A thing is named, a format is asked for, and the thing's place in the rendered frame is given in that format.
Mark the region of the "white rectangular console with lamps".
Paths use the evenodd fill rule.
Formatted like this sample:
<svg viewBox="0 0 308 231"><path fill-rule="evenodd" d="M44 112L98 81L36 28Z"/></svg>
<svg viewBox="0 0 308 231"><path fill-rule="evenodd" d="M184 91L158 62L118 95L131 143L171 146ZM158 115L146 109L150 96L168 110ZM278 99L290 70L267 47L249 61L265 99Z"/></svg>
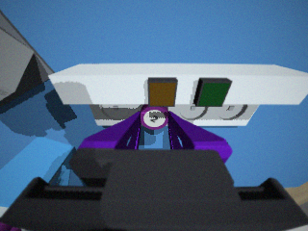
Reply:
<svg viewBox="0 0 308 231"><path fill-rule="evenodd" d="M259 105L299 105L308 73L275 64L77 64L48 75L64 104L89 104L97 126L167 107L196 126L246 126Z"/></svg>

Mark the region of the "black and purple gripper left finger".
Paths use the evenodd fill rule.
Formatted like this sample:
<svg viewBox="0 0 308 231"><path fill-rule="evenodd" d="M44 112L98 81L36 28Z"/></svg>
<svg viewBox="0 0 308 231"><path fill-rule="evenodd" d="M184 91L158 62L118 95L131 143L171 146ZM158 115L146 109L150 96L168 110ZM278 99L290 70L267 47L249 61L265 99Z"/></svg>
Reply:
<svg viewBox="0 0 308 231"><path fill-rule="evenodd" d="M139 149L140 136L141 111L138 111L127 119L85 138L78 149L83 147Z"/></svg>

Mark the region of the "grey key panel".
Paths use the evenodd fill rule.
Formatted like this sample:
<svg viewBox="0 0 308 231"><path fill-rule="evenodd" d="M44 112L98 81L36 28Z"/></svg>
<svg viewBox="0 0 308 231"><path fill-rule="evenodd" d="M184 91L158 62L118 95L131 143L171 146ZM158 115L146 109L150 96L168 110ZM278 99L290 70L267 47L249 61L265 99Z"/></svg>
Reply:
<svg viewBox="0 0 308 231"><path fill-rule="evenodd" d="M53 73L0 10L0 107L45 82Z"/></svg>

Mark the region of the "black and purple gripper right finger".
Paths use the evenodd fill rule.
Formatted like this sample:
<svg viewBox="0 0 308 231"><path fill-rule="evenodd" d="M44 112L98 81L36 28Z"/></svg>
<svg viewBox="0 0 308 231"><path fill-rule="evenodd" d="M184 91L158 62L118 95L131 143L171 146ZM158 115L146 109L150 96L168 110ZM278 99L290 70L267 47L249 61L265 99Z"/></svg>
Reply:
<svg viewBox="0 0 308 231"><path fill-rule="evenodd" d="M232 154L233 150L226 139L182 119L171 111L168 111L167 127L170 149L213 149L224 163Z"/></svg>

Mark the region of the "blue work mat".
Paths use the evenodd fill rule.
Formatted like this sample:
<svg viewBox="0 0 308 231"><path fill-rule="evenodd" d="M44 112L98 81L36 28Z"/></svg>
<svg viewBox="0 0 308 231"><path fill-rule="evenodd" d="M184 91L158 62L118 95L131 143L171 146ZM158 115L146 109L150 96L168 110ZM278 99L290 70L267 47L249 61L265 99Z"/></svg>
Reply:
<svg viewBox="0 0 308 231"><path fill-rule="evenodd" d="M308 73L308 0L0 0L0 10L59 72L77 64L275 64ZM74 146L97 126L50 79L0 107L0 169L36 137ZM246 126L199 126L228 142L235 187L308 182L308 94L259 105Z"/></svg>

